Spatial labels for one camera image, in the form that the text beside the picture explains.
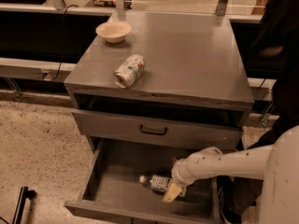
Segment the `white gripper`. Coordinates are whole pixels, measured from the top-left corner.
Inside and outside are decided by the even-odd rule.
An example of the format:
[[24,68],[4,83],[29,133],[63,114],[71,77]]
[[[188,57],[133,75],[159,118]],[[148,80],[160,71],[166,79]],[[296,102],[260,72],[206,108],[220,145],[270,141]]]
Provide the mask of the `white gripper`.
[[187,158],[175,161],[171,170],[175,183],[169,184],[163,202],[173,202],[182,192],[182,187],[187,187],[198,179],[216,176],[216,165],[222,155],[223,153],[217,147],[208,147]]

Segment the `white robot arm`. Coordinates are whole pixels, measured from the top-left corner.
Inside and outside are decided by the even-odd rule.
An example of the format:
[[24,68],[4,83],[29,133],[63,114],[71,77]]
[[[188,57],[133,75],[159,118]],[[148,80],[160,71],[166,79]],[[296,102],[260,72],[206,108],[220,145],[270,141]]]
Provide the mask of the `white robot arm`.
[[163,201],[173,202],[198,179],[219,175],[263,181],[259,224],[299,224],[298,126],[286,131],[273,145],[226,154],[208,147],[175,161]]

